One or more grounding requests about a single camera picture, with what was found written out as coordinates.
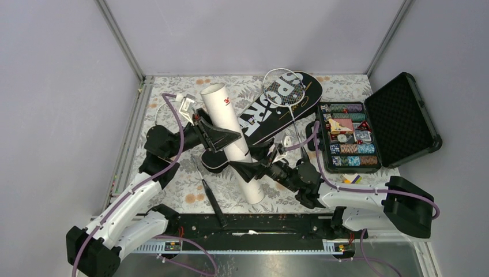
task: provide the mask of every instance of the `leaf pattern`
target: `leaf pattern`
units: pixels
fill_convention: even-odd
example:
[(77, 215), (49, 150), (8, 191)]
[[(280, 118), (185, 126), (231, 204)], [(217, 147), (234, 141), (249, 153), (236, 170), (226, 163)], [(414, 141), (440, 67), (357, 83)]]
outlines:
[[(332, 76), (316, 76), (321, 82), (324, 89), (323, 101), (364, 101), (366, 97), (372, 94), (370, 83), (365, 75), (332, 75)], [(198, 77), (158, 77), (152, 88), (151, 98), (148, 103), (148, 108), (145, 114), (145, 121), (137, 144), (134, 162), (131, 168), (130, 179), (133, 179), (138, 167), (141, 165), (146, 152), (144, 143), (146, 142), (146, 132), (151, 128), (155, 121), (158, 124), (164, 125), (172, 132), (178, 131), (178, 126), (171, 114), (170, 110), (165, 106), (162, 93), (187, 93), (194, 95), (195, 106), (203, 107), (199, 92), (215, 83), (225, 83), (229, 92), (231, 103), (240, 113), (244, 110), (261, 92), (261, 81), (263, 76), (198, 76)], [(306, 125), (314, 120), (314, 115), (306, 119), (301, 119), (297, 122), (301, 137), (305, 138)], [(292, 126), (289, 126), (283, 131), (291, 136), (292, 141), (296, 144), (297, 137)], [(180, 169), (175, 178), (167, 185), (167, 187), (153, 199), (148, 201), (146, 207), (141, 209), (141, 212), (146, 212), (152, 206), (165, 204), (177, 212), (183, 213), (213, 213), (212, 207), (209, 204), (205, 192), (203, 190), (197, 169), (190, 159), (190, 154), (199, 157), (203, 153), (202, 146), (195, 147), (186, 151), (178, 161)], [(290, 164), (295, 164), (300, 158), (300, 151), (291, 151), (288, 153), (287, 160)], [(294, 198), (294, 193), (287, 190), (285, 187), (275, 183), (268, 177), (260, 180), (262, 188), (265, 192), (265, 198), (256, 205), (250, 205), (242, 197), (239, 187), (236, 185), (235, 177), (230, 167), (227, 167), (220, 174), (207, 172), (200, 166), (202, 175), (213, 190), (216, 199), (225, 213), (312, 213), (312, 212), (328, 212), (325, 209), (307, 209), (300, 205)], [(327, 177), (332, 181), (340, 181), (340, 174), (326, 173)], [(363, 184), (375, 184), (386, 182), (390, 176), (399, 175), (397, 169), (382, 168), (375, 174), (362, 174)]]

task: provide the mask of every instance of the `gray wall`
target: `gray wall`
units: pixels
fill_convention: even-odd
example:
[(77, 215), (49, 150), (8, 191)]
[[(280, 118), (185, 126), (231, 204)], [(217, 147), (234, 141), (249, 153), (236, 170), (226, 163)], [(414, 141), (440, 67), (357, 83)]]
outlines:
[(138, 81), (94, 1), (2, 1), (0, 18), (0, 275), (67, 276)]
[(403, 0), (108, 0), (146, 74), (361, 73)]
[(412, 73), (443, 138), (440, 151), (401, 166), (432, 193), (432, 241), (444, 276), (487, 276), (489, 2), (416, 1), (374, 72), (375, 89)]

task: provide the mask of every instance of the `reflective metal surface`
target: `reflective metal surface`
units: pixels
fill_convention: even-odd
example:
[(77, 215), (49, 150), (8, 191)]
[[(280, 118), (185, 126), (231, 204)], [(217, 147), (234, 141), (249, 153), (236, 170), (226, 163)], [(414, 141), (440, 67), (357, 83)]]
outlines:
[[(361, 257), (360, 245), (356, 244), (355, 257)], [(382, 259), (396, 267), (403, 276), (422, 276), (417, 255), (408, 242), (364, 243), (368, 257)], [(185, 254), (174, 258), (175, 261), (186, 263), (200, 270), (212, 272), (212, 264), (199, 254)], [(377, 275), (368, 267), (364, 260), (342, 261), (339, 263), (334, 257), (327, 255), (217, 255), (215, 256), (221, 277), (316, 277), (316, 276), (348, 276), (348, 277), (376, 277)], [(372, 262), (376, 269), (384, 276), (397, 276), (385, 265)], [(156, 260), (155, 255), (130, 254), (121, 264), (116, 277), (197, 277), (198, 273), (177, 267), (173, 264), (163, 264)]]

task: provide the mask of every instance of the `white cylinder tube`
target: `white cylinder tube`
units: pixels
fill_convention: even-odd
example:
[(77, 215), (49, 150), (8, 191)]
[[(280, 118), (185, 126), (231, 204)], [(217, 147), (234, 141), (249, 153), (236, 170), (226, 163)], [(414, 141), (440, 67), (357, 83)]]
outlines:
[[(241, 138), (239, 140), (224, 148), (224, 153), (226, 154), (228, 160), (251, 163), (253, 160), (251, 159), (245, 136), (243, 135), (243, 132), (241, 132), (238, 117), (232, 108), (229, 93), (225, 85), (223, 83), (211, 85), (210, 87), (202, 90), (200, 95), (202, 96), (202, 100), (207, 107), (207, 112), (214, 126), (239, 132), (241, 134)], [(236, 170), (232, 169), (232, 171), (238, 180), (238, 185), (248, 203), (259, 203), (265, 197), (265, 193), (261, 188), (260, 182), (258, 182), (256, 179), (252, 179), (249, 183), (247, 183), (238, 174), (238, 172), (236, 172)]]

